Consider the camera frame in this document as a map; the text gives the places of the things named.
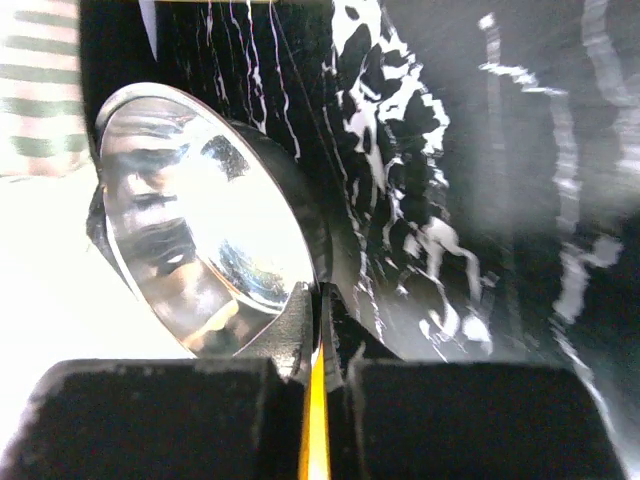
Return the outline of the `green striped pet tent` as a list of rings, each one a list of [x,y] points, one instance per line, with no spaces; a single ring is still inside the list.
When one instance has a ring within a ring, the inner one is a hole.
[[[184,358],[86,232],[98,179],[80,84],[79,5],[1,5],[1,421],[53,364]]]

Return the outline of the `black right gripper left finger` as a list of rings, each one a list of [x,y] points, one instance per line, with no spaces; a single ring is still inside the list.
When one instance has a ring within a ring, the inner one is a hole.
[[[295,479],[311,368],[273,358],[71,359],[1,450],[5,479]]]

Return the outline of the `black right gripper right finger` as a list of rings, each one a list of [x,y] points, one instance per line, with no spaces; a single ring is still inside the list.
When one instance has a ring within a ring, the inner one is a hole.
[[[592,395],[566,369],[398,358],[322,288],[334,479],[621,479]]]

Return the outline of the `yellow double bowl holder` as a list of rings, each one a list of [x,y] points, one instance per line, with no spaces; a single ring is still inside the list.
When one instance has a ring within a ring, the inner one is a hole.
[[[304,423],[298,465],[299,480],[330,480],[328,409],[323,347],[319,346],[305,394]]]

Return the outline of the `steel pet bowl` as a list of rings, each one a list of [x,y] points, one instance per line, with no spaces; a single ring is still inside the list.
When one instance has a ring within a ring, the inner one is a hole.
[[[331,276],[331,238],[293,156],[174,87],[114,92],[96,118],[118,267],[196,355],[237,355],[294,290]]]

